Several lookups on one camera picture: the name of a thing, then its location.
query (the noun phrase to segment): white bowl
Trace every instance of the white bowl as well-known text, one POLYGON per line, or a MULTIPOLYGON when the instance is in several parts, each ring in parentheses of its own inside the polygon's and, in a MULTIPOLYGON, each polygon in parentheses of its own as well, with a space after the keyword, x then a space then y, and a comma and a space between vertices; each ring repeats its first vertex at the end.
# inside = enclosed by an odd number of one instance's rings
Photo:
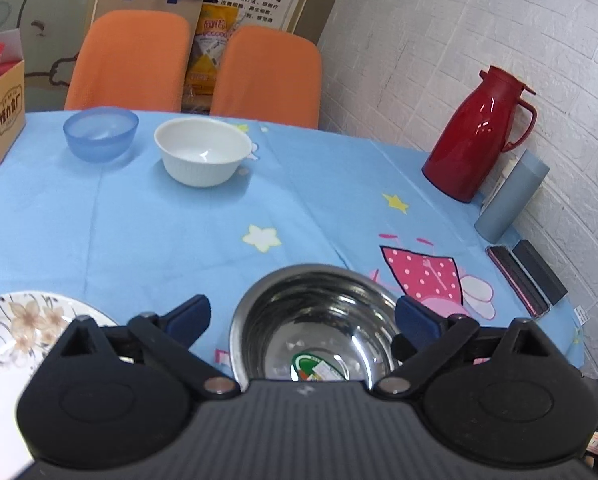
POLYGON ((250 137, 239 128, 208 117, 167 121, 154 141, 169 175, 193 187, 224 183, 252 151, 250 137))

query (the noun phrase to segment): gray cylinder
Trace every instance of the gray cylinder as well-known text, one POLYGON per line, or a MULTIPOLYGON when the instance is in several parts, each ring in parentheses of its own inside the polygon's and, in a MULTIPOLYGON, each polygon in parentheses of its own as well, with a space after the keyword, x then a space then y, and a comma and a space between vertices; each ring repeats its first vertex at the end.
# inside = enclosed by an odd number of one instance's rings
POLYGON ((502 188, 474 223, 482 238, 495 244, 515 221, 550 168, 525 150, 502 188))

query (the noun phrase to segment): blue bowl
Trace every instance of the blue bowl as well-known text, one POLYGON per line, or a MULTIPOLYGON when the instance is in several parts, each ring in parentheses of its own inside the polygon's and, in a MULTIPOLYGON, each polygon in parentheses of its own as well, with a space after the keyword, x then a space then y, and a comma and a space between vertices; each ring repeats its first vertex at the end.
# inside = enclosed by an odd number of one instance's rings
POLYGON ((86 162, 108 162, 132 144, 139 118, 116 107, 91 108, 74 114, 63 124, 68 147, 86 162))

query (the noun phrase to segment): bowl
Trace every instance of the bowl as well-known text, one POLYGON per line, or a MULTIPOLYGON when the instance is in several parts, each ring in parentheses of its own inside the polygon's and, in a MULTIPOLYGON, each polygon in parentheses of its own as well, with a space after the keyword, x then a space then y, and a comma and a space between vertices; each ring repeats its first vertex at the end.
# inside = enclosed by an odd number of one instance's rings
POLYGON ((223 184, 252 151, 250 137, 239 128, 207 117, 167 121, 154 141, 169 175, 193 187, 223 184))
POLYGON ((396 299, 351 270, 286 267, 246 292, 230 328, 230 359, 242 389, 251 379, 362 380, 398 366, 396 299))
POLYGON ((68 147, 86 162, 109 162, 132 144, 139 118, 116 107, 90 108, 74 114, 63 124, 68 147))

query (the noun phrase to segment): stainless steel bowl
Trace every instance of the stainless steel bowl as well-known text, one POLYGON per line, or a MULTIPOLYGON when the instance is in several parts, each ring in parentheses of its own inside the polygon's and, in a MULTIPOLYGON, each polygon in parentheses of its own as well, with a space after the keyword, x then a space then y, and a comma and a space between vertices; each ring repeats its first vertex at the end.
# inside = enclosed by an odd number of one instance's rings
POLYGON ((299 265, 265 276, 242 298, 230 330, 235 379, 375 381, 394 370, 395 298, 339 267, 299 265))

